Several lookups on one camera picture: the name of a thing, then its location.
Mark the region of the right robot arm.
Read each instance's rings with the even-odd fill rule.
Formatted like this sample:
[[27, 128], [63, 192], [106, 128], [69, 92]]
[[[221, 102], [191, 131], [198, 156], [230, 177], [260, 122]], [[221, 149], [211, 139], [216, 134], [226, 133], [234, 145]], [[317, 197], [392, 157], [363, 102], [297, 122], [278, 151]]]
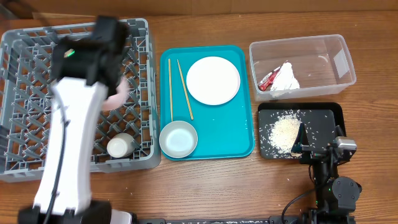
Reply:
[[[299, 153], [301, 164], [308, 165], [314, 188], [291, 200], [283, 209], [281, 223], [354, 223], [350, 214], [356, 210], [356, 202], [362, 186], [349, 177], [339, 176], [338, 166], [349, 162], [355, 154], [354, 139], [343, 135], [340, 126], [335, 127], [335, 138], [324, 148], [310, 147], [305, 125], [302, 123], [292, 147]], [[315, 193], [316, 207], [293, 218], [287, 218], [287, 209], [296, 201]]]

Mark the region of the white cup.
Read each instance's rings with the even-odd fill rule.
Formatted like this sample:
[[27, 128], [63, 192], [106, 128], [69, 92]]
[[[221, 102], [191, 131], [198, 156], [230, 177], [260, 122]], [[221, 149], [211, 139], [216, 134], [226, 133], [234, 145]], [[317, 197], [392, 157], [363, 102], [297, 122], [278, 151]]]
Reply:
[[122, 158], [130, 156], [135, 147], [132, 145], [133, 137], [126, 133], [115, 135], [107, 144], [107, 152], [111, 157]]

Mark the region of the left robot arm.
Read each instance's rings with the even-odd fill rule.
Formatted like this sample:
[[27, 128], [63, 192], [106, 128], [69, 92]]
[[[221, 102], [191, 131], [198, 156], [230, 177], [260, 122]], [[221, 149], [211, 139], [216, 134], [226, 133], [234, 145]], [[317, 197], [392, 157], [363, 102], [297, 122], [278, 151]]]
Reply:
[[64, 37], [52, 51], [53, 95], [44, 172], [19, 223], [135, 223], [135, 215], [93, 200], [90, 162], [103, 103], [118, 92], [127, 26], [99, 16], [92, 34]]

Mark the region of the white tissue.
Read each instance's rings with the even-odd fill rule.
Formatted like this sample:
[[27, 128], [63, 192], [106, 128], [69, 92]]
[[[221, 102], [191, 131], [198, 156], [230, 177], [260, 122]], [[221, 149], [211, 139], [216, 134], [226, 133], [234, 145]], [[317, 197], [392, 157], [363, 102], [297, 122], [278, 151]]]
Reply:
[[294, 76], [292, 64], [290, 62], [284, 62], [274, 78], [271, 91], [294, 90], [299, 88], [300, 84]]

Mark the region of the red snack wrapper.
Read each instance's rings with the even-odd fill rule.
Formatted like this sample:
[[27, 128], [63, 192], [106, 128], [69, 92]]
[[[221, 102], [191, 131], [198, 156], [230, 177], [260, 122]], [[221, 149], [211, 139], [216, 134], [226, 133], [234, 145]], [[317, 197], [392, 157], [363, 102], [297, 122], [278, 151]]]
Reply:
[[273, 71], [269, 72], [258, 84], [257, 87], [261, 91], [266, 91], [269, 85], [273, 84], [274, 78], [280, 71], [281, 66], [275, 68]]

